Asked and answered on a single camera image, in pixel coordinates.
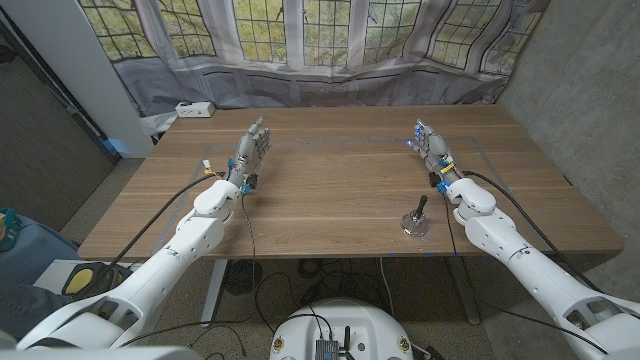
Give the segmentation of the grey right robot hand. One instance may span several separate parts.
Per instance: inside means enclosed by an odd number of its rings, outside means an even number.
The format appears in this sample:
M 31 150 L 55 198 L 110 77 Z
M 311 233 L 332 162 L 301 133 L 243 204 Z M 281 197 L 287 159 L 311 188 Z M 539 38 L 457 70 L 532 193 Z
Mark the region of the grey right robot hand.
M 413 138 L 407 141 L 407 145 L 424 160 L 429 172 L 434 173 L 436 187 L 447 189 L 463 178 L 443 138 L 421 119 L 416 120 Z

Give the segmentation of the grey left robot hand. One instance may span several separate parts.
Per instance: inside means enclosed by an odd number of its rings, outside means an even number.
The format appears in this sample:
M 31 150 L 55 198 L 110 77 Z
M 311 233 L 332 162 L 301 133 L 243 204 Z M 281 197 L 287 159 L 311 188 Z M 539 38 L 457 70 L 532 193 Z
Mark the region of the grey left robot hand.
M 241 137 L 235 156 L 232 158 L 227 180 L 240 187 L 245 180 L 257 174 L 261 162 L 270 148 L 270 129 L 262 128 L 263 117 L 260 116 Z

